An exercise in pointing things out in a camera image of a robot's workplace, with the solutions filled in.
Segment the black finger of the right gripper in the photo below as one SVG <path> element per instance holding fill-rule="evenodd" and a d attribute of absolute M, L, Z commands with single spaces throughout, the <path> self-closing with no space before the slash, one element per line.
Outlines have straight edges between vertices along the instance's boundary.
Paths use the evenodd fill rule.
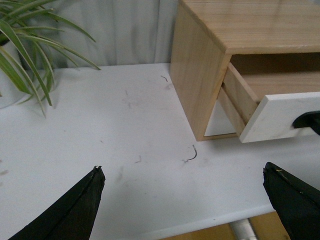
<path fill-rule="evenodd" d="M 320 134 L 320 111 L 305 112 L 298 116 L 292 123 L 294 129 L 311 128 L 316 134 Z"/>

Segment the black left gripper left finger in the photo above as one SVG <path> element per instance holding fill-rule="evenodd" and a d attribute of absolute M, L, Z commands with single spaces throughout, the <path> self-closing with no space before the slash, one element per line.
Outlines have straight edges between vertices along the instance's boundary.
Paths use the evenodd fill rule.
<path fill-rule="evenodd" d="M 95 166 L 11 240 L 88 240 L 105 185 L 101 166 Z"/>

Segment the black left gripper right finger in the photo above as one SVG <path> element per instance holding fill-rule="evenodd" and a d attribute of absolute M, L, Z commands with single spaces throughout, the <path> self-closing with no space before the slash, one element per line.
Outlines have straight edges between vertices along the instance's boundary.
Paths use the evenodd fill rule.
<path fill-rule="evenodd" d="M 263 187 L 292 240 L 320 238 L 320 191 L 272 162 L 263 169 Z"/>

